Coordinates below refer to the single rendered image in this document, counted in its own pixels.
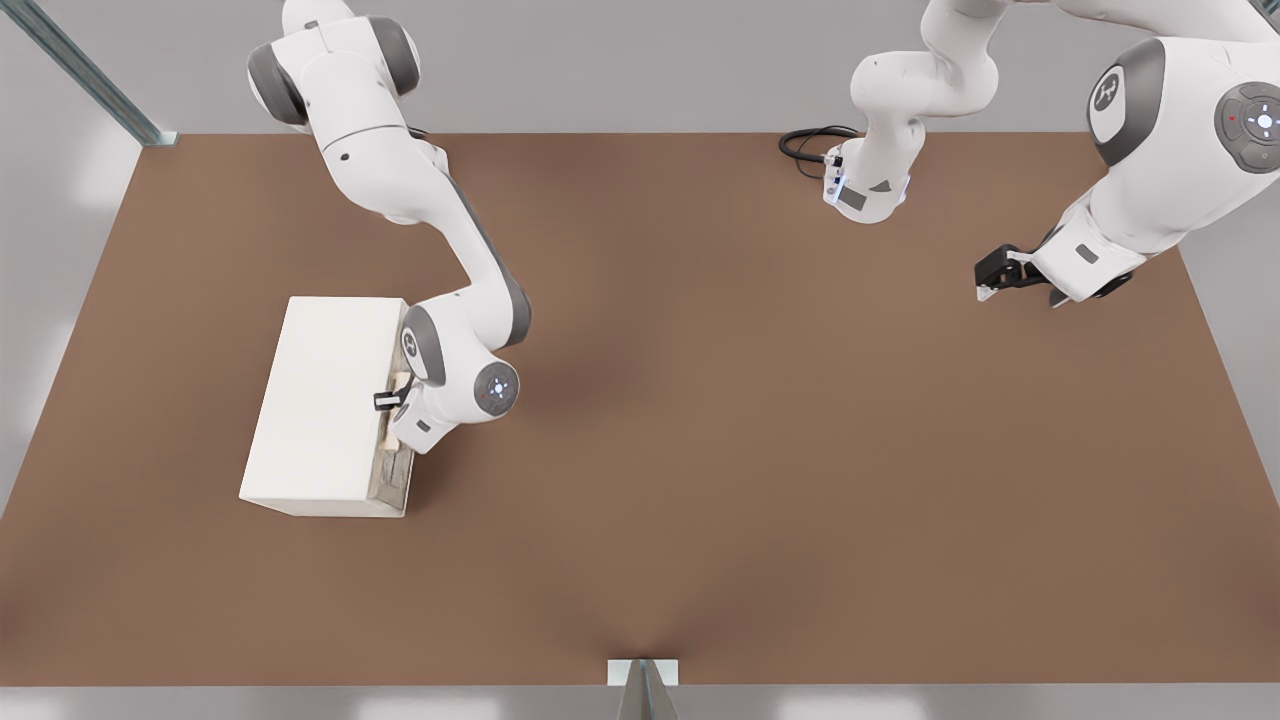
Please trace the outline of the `white oven body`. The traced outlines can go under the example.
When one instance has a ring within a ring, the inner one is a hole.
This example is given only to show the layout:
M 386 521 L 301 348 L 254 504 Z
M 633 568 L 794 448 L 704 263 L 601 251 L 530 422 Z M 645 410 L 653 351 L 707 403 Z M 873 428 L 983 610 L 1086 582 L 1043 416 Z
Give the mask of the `white oven body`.
M 372 497 L 387 299 L 289 299 L 239 498 L 306 518 L 398 518 Z

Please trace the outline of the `oven door with pale handle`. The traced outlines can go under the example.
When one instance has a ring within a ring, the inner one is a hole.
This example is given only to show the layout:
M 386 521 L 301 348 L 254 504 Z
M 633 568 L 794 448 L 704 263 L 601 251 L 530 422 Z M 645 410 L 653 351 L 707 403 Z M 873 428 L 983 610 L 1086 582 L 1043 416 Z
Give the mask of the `oven door with pale handle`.
M 392 315 L 387 341 L 387 347 L 389 348 L 389 365 L 387 379 L 375 388 L 374 393 L 398 392 L 412 379 L 399 345 L 401 323 L 408 306 L 402 299 L 387 299 L 387 305 L 390 309 Z M 390 506 L 396 512 L 398 512 L 399 518 L 404 514 L 407 502 L 410 475 L 413 465 L 413 452 L 407 446 L 402 445 L 390 430 L 390 419 L 396 414 L 396 407 L 376 407 L 376 410 L 380 414 L 380 420 L 378 432 L 378 452 L 375 457 L 376 482 L 374 483 L 371 492 L 374 498 Z

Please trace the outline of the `silver frame post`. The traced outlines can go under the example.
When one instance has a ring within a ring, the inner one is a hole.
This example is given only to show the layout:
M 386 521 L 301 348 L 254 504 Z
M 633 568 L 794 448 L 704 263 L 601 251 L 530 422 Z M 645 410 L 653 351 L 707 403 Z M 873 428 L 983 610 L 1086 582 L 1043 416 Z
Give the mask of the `silver frame post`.
M 141 146 L 177 145 L 179 135 L 159 129 L 35 0 L 0 0 L 0 12 L 8 15 Z
M 669 687 L 678 684 L 676 659 L 609 659 L 607 685 L 621 687 L 617 720 L 678 720 Z

